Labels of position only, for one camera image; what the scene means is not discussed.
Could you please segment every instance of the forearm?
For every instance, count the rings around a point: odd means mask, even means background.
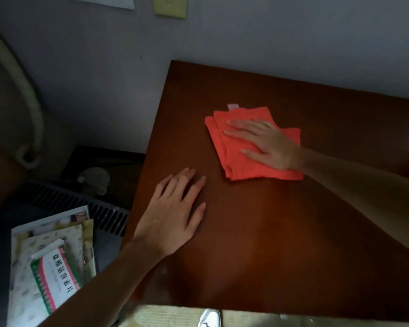
[[[159,252],[142,242],[130,242],[103,272],[58,308],[41,327],[109,327],[136,286],[161,258]]]
[[[295,168],[409,248],[409,179],[308,149],[300,151]]]

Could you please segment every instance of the person's left hand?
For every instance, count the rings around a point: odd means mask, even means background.
[[[142,240],[167,256],[192,238],[206,208],[206,203],[200,204],[188,222],[192,204],[206,183],[203,176],[182,199],[194,174],[194,169],[186,168],[175,177],[169,175],[156,186],[148,208],[136,226],[134,240]]]

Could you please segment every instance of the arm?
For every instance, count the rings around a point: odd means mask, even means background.
[[[302,171],[409,248],[409,179],[299,147],[265,121],[234,121],[226,135],[254,143],[243,153],[278,170]]]
[[[206,182],[206,178],[202,177],[182,199],[194,173],[195,170],[187,168],[176,177],[171,175],[161,181],[132,241],[103,272],[40,326],[109,327],[147,272],[194,235],[206,208],[206,204],[202,203],[188,222],[192,204]]]

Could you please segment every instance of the hand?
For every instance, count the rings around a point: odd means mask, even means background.
[[[200,204],[188,222],[192,204],[206,183],[203,176],[182,199],[194,174],[194,169],[186,168],[175,177],[171,174],[158,183],[146,212],[136,226],[134,240],[144,241],[165,257],[192,238],[206,208],[206,203]]]
[[[227,124],[240,131],[226,130],[224,134],[250,141],[264,152],[258,154],[251,150],[241,150],[248,158],[278,170],[296,169],[297,158],[302,148],[273,124],[260,120],[227,121]]]

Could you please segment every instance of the white sneaker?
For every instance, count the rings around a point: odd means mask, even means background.
[[[221,327],[220,311],[214,309],[204,310],[198,321],[198,327]]]

